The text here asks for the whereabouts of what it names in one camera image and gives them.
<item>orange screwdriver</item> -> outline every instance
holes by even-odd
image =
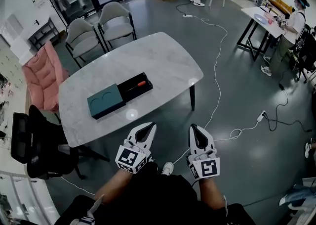
[[[146,84],[146,81],[142,81],[142,82],[140,82],[138,85],[136,85],[136,86],[130,88],[129,90],[127,90],[126,92],[128,92],[128,91],[130,91],[130,90],[132,90],[132,89],[134,89],[134,88],[136,88],[136,87],[141,87],[141,86],[143,86],[143,85],[145,85],[145,84]]]

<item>pink cushion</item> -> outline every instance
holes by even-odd
[[[58,111],[58,91],[68,72],[60,63],[50,41],[23,67],[22,71],[31,94],[32,104],[38,109]]]

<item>sticker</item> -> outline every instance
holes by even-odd
[[[217,174],[216,162],[214,160],[201,162],[203,177],[209,177]]]
[[[144,158],[140,164],[136,167],[136,172],[138,172],[146,164],[146,158]]]
[[[193,164],[190,166],[190,169],[191,169],[191,172],[192,172],[194,178],[197,179],[198,178],[198,173],[197,173],[196,169],[194,168]]]
[[[138,154],[134,151],[131,151],[129,149],[124,149],[118,160],[129,166],[133,166],[137,155]]]

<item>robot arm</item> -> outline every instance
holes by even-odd
[[[189,128],[189,168],[196,180],[220,174],[220,160],[216,157],[214,139],[204,128],[192,124]]]
[[[157,125],[153,122],[141,124],[131,130],[124,144],[118,149],[115,162],[120,169],[133,174],[148,162]]]

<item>floor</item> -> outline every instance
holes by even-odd
[[[166,161],[175,161],[188,148],[190,124],[204,127],[210,119],[219,97],[213,67],[225,32],[219,27],[205,25],[196,18],[183,18],[175,6],[186,2],[188,0],[127,0],[123,4],[132,13],[138,38],[165,32],[179,42],[200,66],[204,78],[196,84],[195,111],[191,111],[189,91],[184,92],[149,115],[91,142],[90,148],[108,156],[111,162],[81,160],[79,169],[87,179],[79,180],[76,173],[72,172],[64,176],[70,182],[92,193],[97,191],[118,169],[114,160],[119,145],[129,131],[141,123],[156,122],[158,125],[151,152],[162,167]],[[285,94],[278,87],[281,73],[269,78],[260,70],[260,65],[265,65],[261,56],[253,62],[248,51],[236,47],[249,22],[249,18],[240,11],[240,6],[228,0],[222,8],[222,0],[214,0],[211,9],[192,4],[180,6],[179,9],[199,18],[207,18],[210,23],[223,26],[228,31],[216,66],[221,100],[206,128],[214,139],[229,138],[230,132],[236,128],[253,127],[263,110],[274,118],[276,106],[286,102]],[[254,45],[258,46],[263,34],[264,31],[258,28],[252,39]],[[131,36],[116,41],[113,46],[130,41]],[[58,44],[55,48],[62,64],[70,73],[79,69],[63,44]],[[267,55],[272,53],[273,50],[269,49]],[[85,59],[88,63],[96,57]],[[284,62],[280,71],[286,69]],[[306,129],[314,129],[310,84],[304,84],[303,78],[294,82],[294,75],[290,71],[284,74],[282,83],[289,94],[289,103],[285,107],[279,107],[279,119],[286,122],[300,120]],[[304,145],[312,136],[313,133],[304,133],[299,124],[290,127],[279,124],[277,130],[271,132],[264,119],[255,129],[244,131],[236,140],[216,142],[218,156],[221,158],[221,172],[216,182],[228,203],[248,205],[259,201],[245,207],[256,224],[277,224],[288,210],[284,205],[278,206],[280,198],[307,174]],[[311,173],[314,174],[315,171],[309,170],[309,174]],[[174,174],[181,174],[190,183],[194,182],[185,158],[175,165]],[[75,196],[89,196],[61,178],[46,182],[60,214]]]

